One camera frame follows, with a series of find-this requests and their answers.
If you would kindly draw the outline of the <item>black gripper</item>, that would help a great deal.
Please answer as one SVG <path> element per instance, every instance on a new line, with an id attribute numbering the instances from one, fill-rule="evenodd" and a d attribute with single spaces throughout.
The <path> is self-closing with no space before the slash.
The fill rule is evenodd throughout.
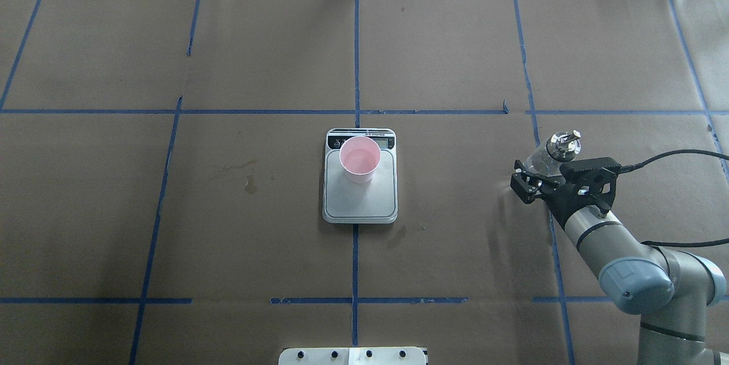
<path id="1" fill-rule="evenodd" d="M 517 174 L 511 175 L 510 188 L 524 204 L 543 199 L 555 221 L 566 228 L 570 217 L 584 207 L 595 206 L 602 215 L 612 209 L 621 168 L 609 157 L 562 164 L 548 159 L 516 160 Z"/>

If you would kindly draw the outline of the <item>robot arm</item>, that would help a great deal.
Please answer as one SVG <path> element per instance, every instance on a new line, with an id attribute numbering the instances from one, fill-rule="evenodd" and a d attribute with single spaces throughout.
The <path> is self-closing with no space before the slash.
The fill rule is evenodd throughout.
<path id="1" fill-rule="evenodd" d="M 645 165 L 589 158 L 548 177 L 516 160 L 510 185 L 523 203 L 547 204 L 605 295 L 640 316 L 636 363 L 726 364 L 726 352 L 706 347 L 707 309 L 727 291 L 722 270 L 676 243 L 637 241 L 612 212 L 617 177 Z"/>

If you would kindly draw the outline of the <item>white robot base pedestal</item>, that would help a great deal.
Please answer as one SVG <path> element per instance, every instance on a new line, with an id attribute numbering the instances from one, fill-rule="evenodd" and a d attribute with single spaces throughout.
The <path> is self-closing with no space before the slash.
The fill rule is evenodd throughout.
<path id="1" fill-rule="evenodd" d="M 393 347 L 299 347 L 286 348 L 279 364 L 428 364 L 426 348 Z"/>

